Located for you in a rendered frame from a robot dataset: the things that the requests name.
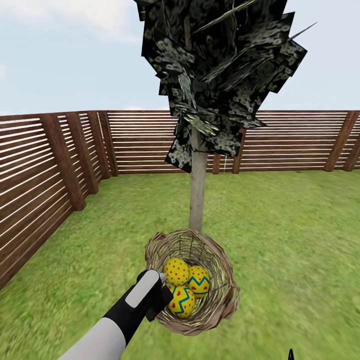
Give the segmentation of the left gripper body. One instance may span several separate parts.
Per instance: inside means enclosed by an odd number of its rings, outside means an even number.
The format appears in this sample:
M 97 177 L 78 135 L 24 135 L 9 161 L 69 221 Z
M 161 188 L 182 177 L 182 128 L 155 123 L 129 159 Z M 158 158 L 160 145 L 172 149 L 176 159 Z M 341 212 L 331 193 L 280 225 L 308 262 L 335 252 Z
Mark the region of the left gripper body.
M 174 299 L 174 295 L 171 292 L 171 290 L 169 289 L 169 285 L 168 284 L 163 284 L 162 285 L 162 292 L 163 292 L 163 297 L 161 302 L 156 305 L 156 306 L 151 306 L 146 318 L 149 322 L 153 321 L 156 316 L 164 310 L 164 308 Z

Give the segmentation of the wicker basket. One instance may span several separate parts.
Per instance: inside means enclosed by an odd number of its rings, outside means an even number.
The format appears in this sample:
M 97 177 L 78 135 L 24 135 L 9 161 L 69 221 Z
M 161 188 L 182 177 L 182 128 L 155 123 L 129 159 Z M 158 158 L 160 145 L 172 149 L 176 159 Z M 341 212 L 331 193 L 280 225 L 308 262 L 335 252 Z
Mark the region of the wicker basket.
M 162 231 L 156 232 L 145 246 L 144 271 L 154 269 L 160 272 L 161 269 L 164 270 L 164 264 L 168 257 L 177 252 L 175 246 L 182 243 L 184 239 L 182 235 L 189 235 L 191 243 L 195 240 L 199 242 L 202 245 L 199 249 L 200 253 L 204 253 L 208 257 L 203 258 L 206 264 L 204 266 L 203 262 L 193 255 L 194 250 L 189 249 L 187 251 L 188 256 L 183 259 L 186 264 L 189 267 L 205 267 L 211 273 L 209 277 L 211 282 L 218 279 L 220 275 L 223 276 L 224 281 L 218 286 L 209 285 L 201 307 L 193 315 L 190 314 L 186 318 L 180 318 L 175 316 L 167 308 L 167 305 L 155 318 L 173 333 L 185 337 L 198 336 L 203 332 L 217 328 L 223 319 L 230 320 L 232 318 L 239 308 L 242 290 L 235 281 L 233 266 L 226 251 L 210 236 L 191 228 L 182 228 L 168 234 L 164 234 Z M 161 252 L 163 249 L 165 250 Z M 218 267 L 217 274 L 214 267 Z

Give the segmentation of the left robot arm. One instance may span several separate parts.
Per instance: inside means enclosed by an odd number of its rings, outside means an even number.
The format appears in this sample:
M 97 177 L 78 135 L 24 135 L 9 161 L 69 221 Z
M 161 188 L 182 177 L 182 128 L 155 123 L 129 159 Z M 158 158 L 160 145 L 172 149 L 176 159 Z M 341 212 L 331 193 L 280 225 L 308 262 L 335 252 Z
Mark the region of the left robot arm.
M 153 321 L 174 299 L 166 281 L 163 271 L 144 271 L 137 283 L 57 360 L 119 360 L 144 318 Z

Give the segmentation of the easter egg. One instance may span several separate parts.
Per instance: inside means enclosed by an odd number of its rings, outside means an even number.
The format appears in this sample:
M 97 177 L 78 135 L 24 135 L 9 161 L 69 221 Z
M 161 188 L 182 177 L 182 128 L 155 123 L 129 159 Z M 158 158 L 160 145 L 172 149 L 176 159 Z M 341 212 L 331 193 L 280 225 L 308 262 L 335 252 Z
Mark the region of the easter egg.
M 189 266 L 189 271 L 190 278 L 187 281 L 187 287 L 192 290 L 195 298 L 201 300 L 207 295 L 212 283 L 210 272 L 200 265 Z
M 180 318 L 192 316 L 199 300 L 195 298 L 193 291 L 185 284 L 182 286 L 168 284 L 168 286 L 173 294 L 173 300 L 168 304 L 167 308 Z
M 167 282 L 173 286 L 187 286 L 190 278 L 190 270 L 187 263 L 180 257 L 174 256 L 164 263 L 163 272 L 166 274 Z

